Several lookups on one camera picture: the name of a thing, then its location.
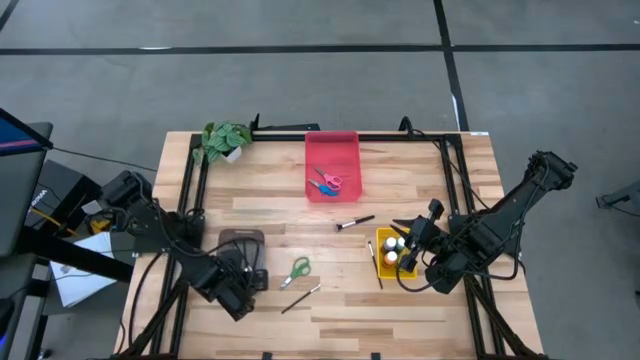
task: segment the wooden tabletop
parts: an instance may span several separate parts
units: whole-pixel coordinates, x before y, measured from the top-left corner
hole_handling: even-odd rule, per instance
[[[167,211],[177,207],[191,132],[167,134],[154,196]],[[473,188],[489,205],[503,196],[498,168],[486,135],[462,134]],[[256,308],[239,322],[217,303],[189,293],[180,358],[475,358],[467,302],[462,282],[449,295],[428,289],[408,293],[395,280],[383,280],[380,290],[366,243],[375,242],[377,227],[391,219],[426,215],[432,198],[442,201],[445,214],[438,225],[447,229],[448,193],[440,152],[428,142],[361,142],[363,195],[357,203],[312,204],[304,193],[304,142],[259,142],[243,149],[232,165],[218,161],[209,169],[205,192],[207,228],[203,248],[217,243],[227,228],[260,229],[266,238],[269,291],[256,295]],[[461,208],[459,177],[455,176]],[[191,187],[191,199],[197,176]],[[375,220],[336,233],[336,223],[375,215]],[[310,276],[295,280],[285,291],[278,286],[299,256],[311,260]],[[123,321],[128,327],[133,293],[152,255],[139,258]],[[150,271],[142,287],[134,321],[135,335],[158,306],[166,258]],[[494,274],[509,274],[512,260],[500,257]],[[280,311],[318,283],[313,293],[291,311]],[[420,264],[411,287],[425,284]],[[513,281],[493,281],[499,310],[521,339],[542,351],[523,272]],[[481,310],[487,350],[489,326]],[[168,351],[173,324],[164,330]]]

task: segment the black floor line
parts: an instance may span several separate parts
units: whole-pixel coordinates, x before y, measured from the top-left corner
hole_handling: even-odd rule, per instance
[[[453,45],[453,52],[640,51],[640,44]]]
[[[13,14],[13,10],[15,10],[16,6],[18,6],[18,1],[20,0],[11,0],[9,4],[7,4],[7,7],[2,13],[2,16],[0,16],[0,31],[2,31],[4,26],[7,24],[7,21],[9,21],[11,14]]]
[[[436,18],[438,20],[438,30],[442,40],[442,51],[444,53],[444,62],[447,65],[447,76],[449,77],[449,88],[451,96],[453,96],[453,107],[456,112],[456,121],[458,130],[469,131],[469,122],[467,120],[467,111],[464,108],[464,100],[462,98],[462,89],[460,88],[460,79],[458,78],[458,70],[456,68],[456,60],[451,49],[451,38],[449,37],[449,28],[447,26],[447,17],[444,13],[442,0],[433,0],[433,6],[436,10]]]
[[[305,53],[411,53],[442,51],[430,44],[345,44],[208,46],[149,48],[13,48],[0,49],[0,55],[192,55],[192,54],[305,54]]]

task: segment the paper sheet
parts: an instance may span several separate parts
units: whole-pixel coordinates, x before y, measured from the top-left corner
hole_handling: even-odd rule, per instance
[[[113,258],[111,252],[111,235],[108,232],[96,234],[92,237],[75,242],[74,245],[99,252],[102,255]],[[100,275],[89,275],[88,272],[78,270],[68,265],[62,265],[51,262],[51,269],[55,279],[68,276],[60,280],[56,280],[60,299],[64,307],[71,307],[97,293],[101,289],[115,283],[113,279]]]

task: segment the paint bottle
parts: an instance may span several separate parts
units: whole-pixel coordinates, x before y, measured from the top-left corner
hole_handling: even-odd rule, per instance
[[[396,252],[398,253],[398,255],[400,255],[400,254],[402,254],[404,249],[405,249],[405,247],[404,247],[404,239],[403,238],[399,238],[398,242],[396,243]]]
[[[398,261],[398,254],[396,254],[395,251],[389,251],[384,256],[384,261],[382,262],[382,266],[384,266],[384,267],[393,267],[393,266],[396,265],[397,261]]]
[[[393,251],[396,249],[396,238],[387,238],[387,240],[384,242],[384,249],[387,251]]]

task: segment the yellow container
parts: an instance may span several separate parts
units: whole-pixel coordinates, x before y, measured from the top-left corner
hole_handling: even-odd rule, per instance
[[[400,234],[398,234],[392,228],[378,228],[376,230],[376,261],[378,262],[378,277],[380,279],[395,279],[396,278],[396,266],[400,262],[400,259],[404,255],[409,254],[409,249],[404,249],[400,254],[398,254],[398,261],[396,262],[396,266],[386,267],[383,265],[384,263],[384,255],[387,253],[384,249],[384,242],[389,237],[394,237],[396,239],[400,238]],[[400,269],[400,278],[401,279],[415,279],[418,277],[418,267],[416,266],[413,269],[413,272],[407,272],[405,270]]]

